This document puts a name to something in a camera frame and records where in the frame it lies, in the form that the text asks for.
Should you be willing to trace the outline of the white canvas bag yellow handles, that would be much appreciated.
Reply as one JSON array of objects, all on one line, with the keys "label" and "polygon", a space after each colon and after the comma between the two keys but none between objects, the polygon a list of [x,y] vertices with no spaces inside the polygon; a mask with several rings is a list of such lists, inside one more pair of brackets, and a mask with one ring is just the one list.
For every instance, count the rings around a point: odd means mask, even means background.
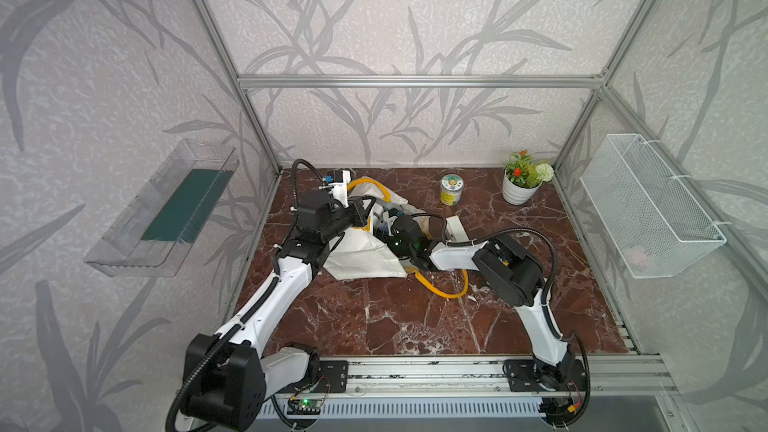
[{"label": "white canvas bag yellow handles", "polygon": [[463,288],[455,293],[447,293],[435,287],[425,276],[427,270],[413,267],[406,261],[399,260],[388,248],[390,225],[399,216],[410,215],[417,220],[422,230],[431,238],[428,231],[430,221],[440,220],[446,225],[446,219],[418,209],[380,182],[364,176],[354,179],[348,186],[348,197],[369,195],[376,199],[370,216],[370,229],[350,228],[343,238],[335,244],[325,263],[325,269],[337,280],[356,280],[364,278],[404,278],[414,276],[432,293],[446,298],[457,299],[467,294],[469,275],[463,270]]}]

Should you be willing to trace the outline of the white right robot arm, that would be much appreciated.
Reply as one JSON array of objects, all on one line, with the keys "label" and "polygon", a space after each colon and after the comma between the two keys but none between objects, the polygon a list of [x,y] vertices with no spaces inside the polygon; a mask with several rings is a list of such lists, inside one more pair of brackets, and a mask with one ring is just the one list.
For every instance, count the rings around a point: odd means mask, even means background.
[{"label": "white right robot arm", "polygon": [[512,392],[556,392],[539,407],[543,421],[566,430],[586,412],[591,399],[591,371],[578,332],[564,334],[550,301],[558,275],[553,243],[528,227],[511,227],[480,239],[430,238],[417,220],[400,215],[374,229],[395,256],[422,271],[461,269],[479,273],[496,295],[514,308],[532,346],[530,359],[507,359],[502,373]]}]

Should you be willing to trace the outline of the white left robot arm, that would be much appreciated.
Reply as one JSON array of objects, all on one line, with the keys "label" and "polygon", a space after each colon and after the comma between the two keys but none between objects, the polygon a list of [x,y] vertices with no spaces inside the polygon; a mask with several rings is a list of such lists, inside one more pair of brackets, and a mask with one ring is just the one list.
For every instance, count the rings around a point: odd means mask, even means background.
[{"label": "white left robot arm", "polygon": [[318,188],[293,198],[293,222],[272,252],[273,270],[266,281],[215,333],[199,334],[188,345],[182,384],[167,413],[166,430],[176,430],[178,415],[184,415],[200,420],[202,431],[215,427],[245,431],[277,392],[318,382],[319,360],[311,347],[284,347],[265,356],[265,344],[344,233],[366,225],[375,199],[348,195],[348,169],[316,177],[321,182]]}]

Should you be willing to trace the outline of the white rectangular alarm clock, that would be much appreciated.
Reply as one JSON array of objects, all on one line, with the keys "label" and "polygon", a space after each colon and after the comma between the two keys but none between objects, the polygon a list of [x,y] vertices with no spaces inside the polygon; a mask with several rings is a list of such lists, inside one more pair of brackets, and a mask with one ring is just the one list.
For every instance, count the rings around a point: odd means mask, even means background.
[{"label": "white rectangular alarm clock", "polygon": [[467,232],[457,215],[450,216],[446,219],[445,237],[449,242],[469,241]]}]

